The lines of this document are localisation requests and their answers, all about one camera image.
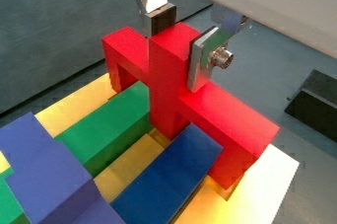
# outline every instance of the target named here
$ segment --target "green block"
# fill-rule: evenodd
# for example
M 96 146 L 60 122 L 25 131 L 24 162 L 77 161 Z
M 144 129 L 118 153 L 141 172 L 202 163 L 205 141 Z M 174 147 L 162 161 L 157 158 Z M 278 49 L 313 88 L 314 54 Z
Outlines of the green block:
M 9 168 L 6 169 L 1 174 L 0 174 L 0 180 L 4 180 L 9 175 L 12 175 L 13 169 Z
M 24 210 L 16 200 L 14 194 L 12 193 L 2 178 L 0 178 L 0 223 L 29 223 Z
M 57 137 L 96 177 L 149 132 L 149 89 L 137 82 Z

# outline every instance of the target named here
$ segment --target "yellow base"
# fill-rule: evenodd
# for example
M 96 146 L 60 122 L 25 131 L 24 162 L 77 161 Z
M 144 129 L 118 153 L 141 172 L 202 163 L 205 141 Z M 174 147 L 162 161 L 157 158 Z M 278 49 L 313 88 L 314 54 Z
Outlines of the yellow base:
M 2 152 L 0 151 L 0 174 L 10 168 Z
M 98 174 L 94 182 L 108 202 L 112 202 L 162 151 L 164 147 L 146 134 Z
M 109 74 L 106 73 L 38 112 L 36 118 L 50 136 L 54 137 L 106 103 L 114 95 L 116 92 L 110 88 Z

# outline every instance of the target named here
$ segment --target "gray wall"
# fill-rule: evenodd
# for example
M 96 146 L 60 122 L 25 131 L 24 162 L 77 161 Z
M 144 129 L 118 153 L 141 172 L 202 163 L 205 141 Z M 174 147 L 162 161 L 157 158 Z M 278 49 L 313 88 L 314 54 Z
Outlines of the gray wall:
M 169 0 L 185 18 L 208 0 Z M 102 59 L 100 39 L 140 28 L 134 0 L 0 0 L 0 113 Z

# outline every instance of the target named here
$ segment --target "black box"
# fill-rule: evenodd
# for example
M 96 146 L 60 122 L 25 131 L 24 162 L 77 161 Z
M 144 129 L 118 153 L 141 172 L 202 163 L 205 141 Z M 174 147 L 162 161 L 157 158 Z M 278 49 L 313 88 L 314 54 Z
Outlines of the black box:
M 337 141 L 337 80 L 313 70 L 285 112 Z

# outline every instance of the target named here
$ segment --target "yellow block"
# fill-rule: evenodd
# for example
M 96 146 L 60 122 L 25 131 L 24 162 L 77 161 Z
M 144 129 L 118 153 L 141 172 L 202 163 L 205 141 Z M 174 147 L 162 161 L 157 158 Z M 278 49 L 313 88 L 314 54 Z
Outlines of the yellow block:
M 98 174 L 94 182 L 108 202 L 112 202 L 162 151 L 164 147 L 146 134 Z
M 10 168 L 2 152 L 0 151 L 0 174 Z
M 174 223 L 271 224 L 298 163 L 273 145 L 226 201 L 204 185 Z
M 114 95 L 109 74 L 105 74 L 38 112 L 36 118 L 54 137 L 106 103 Z
M 170 141 L 165 138 L 165 136 L 158 132 L 156 128 L 149 132 L 150 137 L 162 145 L 164 148 L 168 148 L 170 145 Z

